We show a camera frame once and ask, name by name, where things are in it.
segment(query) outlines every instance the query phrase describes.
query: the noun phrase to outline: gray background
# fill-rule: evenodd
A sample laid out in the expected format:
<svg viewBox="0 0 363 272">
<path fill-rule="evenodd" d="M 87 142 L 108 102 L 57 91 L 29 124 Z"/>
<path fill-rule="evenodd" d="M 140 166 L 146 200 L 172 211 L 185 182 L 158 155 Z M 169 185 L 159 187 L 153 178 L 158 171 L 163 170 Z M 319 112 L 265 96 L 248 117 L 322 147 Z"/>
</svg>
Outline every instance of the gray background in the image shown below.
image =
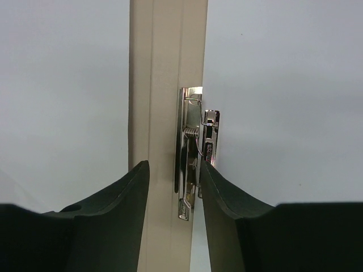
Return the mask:
<svg viewBox="0 0 363 272">
<path fill-rule="evenodd" d="M 128 170 L 129 1 L 0 5 L 0 202 L 59 210 Z"/>
<path fill-rule="evenodd" d="M 363 1 L 209 1 L 217 169 L 271 205 L 363 201 Z M 210 271 L 201 202 L 191 272 Z"/>
</svg>

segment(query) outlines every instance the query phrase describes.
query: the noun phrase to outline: metal bracket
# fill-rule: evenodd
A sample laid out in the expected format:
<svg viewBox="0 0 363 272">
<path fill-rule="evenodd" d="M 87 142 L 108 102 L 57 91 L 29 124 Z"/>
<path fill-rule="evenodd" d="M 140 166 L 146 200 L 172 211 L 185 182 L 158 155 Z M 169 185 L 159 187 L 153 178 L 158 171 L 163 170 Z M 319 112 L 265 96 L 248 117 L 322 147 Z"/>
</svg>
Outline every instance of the metal bracket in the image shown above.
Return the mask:
<svg viewBox="0 0 363 272">
<path fill-rule="evenodd" d="M 182 88 L 178 97 L 174 191 L 179 194 L 179 218 L 189 220 L 199 187 L 199 165 L 205 159 L 215 165 L 220 113 L 206 110 L 202 120 L 202 87 Z M 202 150 L 199 138 L 204 130 Z"/>
</svg>

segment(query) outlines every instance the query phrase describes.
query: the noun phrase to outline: latch plate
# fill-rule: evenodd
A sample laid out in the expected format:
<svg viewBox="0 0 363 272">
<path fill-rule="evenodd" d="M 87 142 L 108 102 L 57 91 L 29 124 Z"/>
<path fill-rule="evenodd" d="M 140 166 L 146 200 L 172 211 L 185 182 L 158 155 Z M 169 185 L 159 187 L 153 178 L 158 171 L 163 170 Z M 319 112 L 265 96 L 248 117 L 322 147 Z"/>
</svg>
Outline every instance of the latch plate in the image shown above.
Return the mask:
<svg viewBox="0 0 363 272">
<path fill-rule="evenodd" d="M 216 161 L 220 112 L 206 110 L 203 121 L 201 102 L 202 87 L 182 88 L 179 91 L 174 191 L 179 196 L 179 218 L 182 220 L 189 220 L 194 209 L 201 159 L 213 166 Z M 203 128 L 201 151 L 199 139 Z"/>
</svg>

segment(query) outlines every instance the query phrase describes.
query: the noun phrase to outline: door frame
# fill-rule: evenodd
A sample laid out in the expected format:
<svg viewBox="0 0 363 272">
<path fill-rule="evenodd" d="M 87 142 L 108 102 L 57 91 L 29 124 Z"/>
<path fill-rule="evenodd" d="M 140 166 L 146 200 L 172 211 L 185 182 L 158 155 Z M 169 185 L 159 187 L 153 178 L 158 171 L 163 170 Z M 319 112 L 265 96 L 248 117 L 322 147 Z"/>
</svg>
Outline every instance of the door frame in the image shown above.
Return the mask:
<svg viewBox="0 0 363 272">
<path fill-rule="evenodd" d="M 202 85 L 208 0 L 131 0 L 129 167 L 150 162 L 140 272 L 189 271 L 193 219 L 174 193 L 177 93 Z"/>
</svg>

